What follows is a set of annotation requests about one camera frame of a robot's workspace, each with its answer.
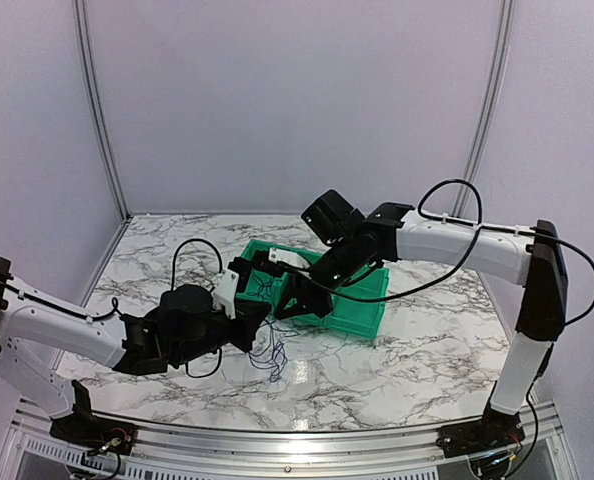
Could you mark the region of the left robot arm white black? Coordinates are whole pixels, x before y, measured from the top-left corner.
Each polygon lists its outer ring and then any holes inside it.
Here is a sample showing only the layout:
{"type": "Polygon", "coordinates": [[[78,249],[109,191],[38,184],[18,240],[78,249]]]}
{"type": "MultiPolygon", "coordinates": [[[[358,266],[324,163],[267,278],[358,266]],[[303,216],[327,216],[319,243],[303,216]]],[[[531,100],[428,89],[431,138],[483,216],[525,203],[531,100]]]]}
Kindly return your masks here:
{"type": "Polygon", "coordinates": [[[251,351],[271,306],[237,296],[239,276],[228,270],[209,291],[182,285],[164,292],[144,316],[117,307],[99,314],[41,292],[12,275],[0,257],[0,378],[40,406],[52,422],[83,445],[102,438],[87,389],[56,374],[24,341],[68,351],[115,372],[163,374],[232,345],[251,351]]]}

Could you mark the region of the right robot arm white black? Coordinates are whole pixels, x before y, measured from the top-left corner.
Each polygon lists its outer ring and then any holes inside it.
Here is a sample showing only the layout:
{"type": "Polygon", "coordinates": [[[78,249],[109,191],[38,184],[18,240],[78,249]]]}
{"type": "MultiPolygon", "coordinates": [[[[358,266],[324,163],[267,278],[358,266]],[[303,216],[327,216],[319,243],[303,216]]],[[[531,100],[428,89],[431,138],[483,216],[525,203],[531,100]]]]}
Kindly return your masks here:
{"type": "Polygon", "coordinates": [[[327,245],[315,262],[273,247],[269,261],[290,273],[283,295],[298,307],[323,317],[333,295],[370,264],[425,261],[492,275],[523,287],[515,335],[485,416],[472,438],[492,448],[511,431],[540,367],[565,329],[568,280],[554,226],[507,227],[424,213],[409,205],[385,202],[369,215],[329,190],[302,214],[302,220],[327,245]]]}

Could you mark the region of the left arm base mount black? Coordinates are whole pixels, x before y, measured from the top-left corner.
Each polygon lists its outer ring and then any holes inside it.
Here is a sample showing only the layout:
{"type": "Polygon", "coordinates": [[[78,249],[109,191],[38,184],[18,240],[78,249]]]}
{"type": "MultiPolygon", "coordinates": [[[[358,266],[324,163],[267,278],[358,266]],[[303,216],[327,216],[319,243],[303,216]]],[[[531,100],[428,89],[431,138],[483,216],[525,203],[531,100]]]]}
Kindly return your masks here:
{"type": "Polygon", "coordinates": [[[97,452],[103,446],[108,446],[109,450],[120,455],[128,455],[136,439],[137,426],[105,418],[98,418],[92,423],[63,418],[52,422],[49,434],[58,440],[97,452]]]}

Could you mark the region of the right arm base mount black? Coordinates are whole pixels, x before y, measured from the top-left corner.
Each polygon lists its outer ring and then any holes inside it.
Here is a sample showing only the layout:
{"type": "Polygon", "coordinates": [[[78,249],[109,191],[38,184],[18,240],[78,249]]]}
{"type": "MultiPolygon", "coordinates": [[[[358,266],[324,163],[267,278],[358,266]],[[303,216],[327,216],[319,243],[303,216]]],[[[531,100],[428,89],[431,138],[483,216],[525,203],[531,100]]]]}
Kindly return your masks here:
{"type": "Polygon", "coordinates": [[[435,444],[445,458],[454,458],[516,445],[524,439],[519,417],[502,415],[442,426],[435,444]]]}

